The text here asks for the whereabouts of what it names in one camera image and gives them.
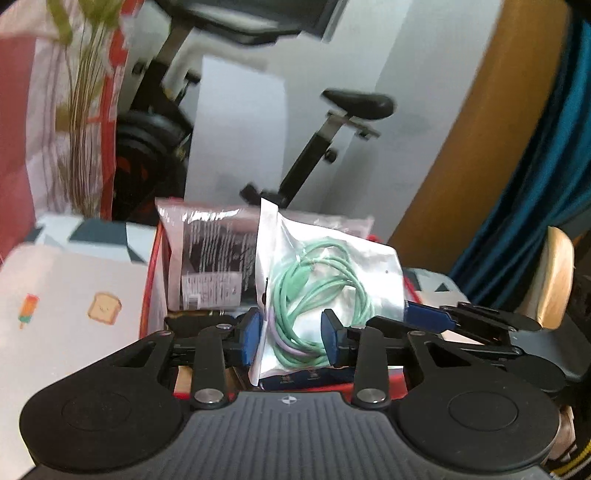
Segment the blue curtain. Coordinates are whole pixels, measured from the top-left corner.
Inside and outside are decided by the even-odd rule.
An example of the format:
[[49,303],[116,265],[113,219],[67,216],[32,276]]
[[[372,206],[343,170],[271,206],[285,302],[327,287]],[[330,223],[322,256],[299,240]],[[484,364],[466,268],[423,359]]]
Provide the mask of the blue curtain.
[[450,276],[473,303],[514,309],[547,227],[560,227],[590,205],[591,27],[574,17],[554,89],[524,156]]

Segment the metal rivet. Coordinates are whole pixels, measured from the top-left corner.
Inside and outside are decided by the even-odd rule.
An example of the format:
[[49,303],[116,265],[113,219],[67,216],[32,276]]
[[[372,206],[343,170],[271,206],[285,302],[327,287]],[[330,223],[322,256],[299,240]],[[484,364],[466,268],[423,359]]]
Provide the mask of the metal rivet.
[[364,388],[357,393],[357,398],[365,403],[380,403],[386,400],[386,394],[377,388]]
[[194,398],[201,403],[218,403],[223,400],[223,393],[217,388],[202,388],[195,392]]

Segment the decorative plant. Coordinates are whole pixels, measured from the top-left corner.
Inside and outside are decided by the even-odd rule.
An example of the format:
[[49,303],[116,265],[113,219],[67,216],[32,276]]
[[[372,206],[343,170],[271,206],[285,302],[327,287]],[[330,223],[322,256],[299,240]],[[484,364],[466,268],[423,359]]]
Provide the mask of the decorative plant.
[[67,68],[67,99],[56,106],[56,132],[69,136],[70,148],[53,169],[74,213],[96,216],[100,209],[102,169],[98,128],[89,121],[93,103],[100,99],[108,63],[109,36],[119,24],[123,0],[78,0],[84,19],[76,38],[61,0],[46,0],[58,31]]

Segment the green cable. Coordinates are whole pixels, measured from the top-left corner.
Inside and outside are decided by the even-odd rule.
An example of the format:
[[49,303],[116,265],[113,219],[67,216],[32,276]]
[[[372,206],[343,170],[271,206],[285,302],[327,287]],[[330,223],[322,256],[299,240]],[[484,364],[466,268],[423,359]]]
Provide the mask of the green cable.
[[[319,250],[335,249],[338,255],[321,256]],[[309,283],[315,265],[326,265],[334,273]],[[298,337],[293,326],[299,315],[329,304],[345,287],[355,289],[355,308],[351,326],[362,326],[374,315],[374,306],[352,267],[349,251],[334,240],[324,239],[304,246],[296,260],[283,262],[277,269],[270,291],[275,313],[276,330],[273,351],[287,368],[328,367],[329,362],[321,342]],[[294,300],[301,299],[294,305]]]

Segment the white wall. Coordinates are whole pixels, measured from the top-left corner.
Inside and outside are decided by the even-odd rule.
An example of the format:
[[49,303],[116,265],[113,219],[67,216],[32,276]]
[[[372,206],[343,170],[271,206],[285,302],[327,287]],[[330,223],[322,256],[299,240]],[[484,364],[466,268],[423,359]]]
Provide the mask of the white wall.
[[381,138],[353,140],[322,212],[374,215],[374,233],[390,237],[462,107],[501,3],[413,1],[376,85],[398,110],[374,123]]
[[[302,34],[298,38],[281,40],[271,47],[242,48],[204,34],[192,33],[177,55],[167,81],[180,87],[176,80],[182,79],[189,67],[199,71],[204,54],[214,54],[285,78],[288,138],[284,172],[287,172],[325,119],[329,104],[320,99],[325,88],[374,90],[412,1],[349,0],[329,43],[321,43]],[[138,17],[128,72],[121,91],[119,104],[123,110],[128,108],[137,87],[129,70],[137,58],[150,59],[158,51],[166,38],[167,28],[166,18],[151,2],[146,2]],[[194,116],[196,103],[197,92],[188,94],[183,102],[183,107],[191,116]],[[351,131],[341,131],[334,147],[344,153],[352,134]],[[337,165],[322,162],[292,206],[317,211]]]

